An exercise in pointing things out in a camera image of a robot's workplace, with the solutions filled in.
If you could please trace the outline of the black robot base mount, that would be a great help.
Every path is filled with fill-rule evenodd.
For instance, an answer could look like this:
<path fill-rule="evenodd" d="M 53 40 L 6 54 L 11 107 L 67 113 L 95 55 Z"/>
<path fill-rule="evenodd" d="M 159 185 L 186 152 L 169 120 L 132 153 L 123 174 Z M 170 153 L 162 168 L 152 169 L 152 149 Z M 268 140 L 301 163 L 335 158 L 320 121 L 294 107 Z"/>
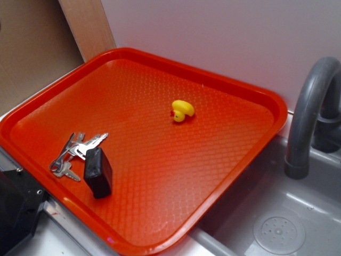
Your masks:
<path fill-rule="evenodd" d="M 1 172 L 1 255 L 31 240 L 47 192 L 26 170 Z"/>

